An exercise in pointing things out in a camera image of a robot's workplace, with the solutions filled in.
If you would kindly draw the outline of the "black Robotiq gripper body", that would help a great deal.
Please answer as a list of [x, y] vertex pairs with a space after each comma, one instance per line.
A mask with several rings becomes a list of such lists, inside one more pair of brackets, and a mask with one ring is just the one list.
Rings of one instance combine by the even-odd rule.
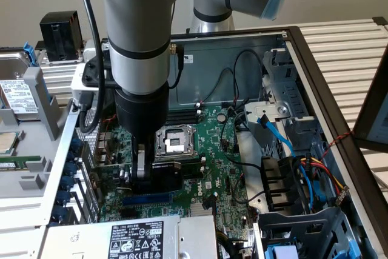
[[116, 89], [115, 106], [120, 125], [132, 134], [137, 144], [154, 150], [155, 133], [166, 122], [169, 111], [169, 86], [164, 84], [147, 95]]

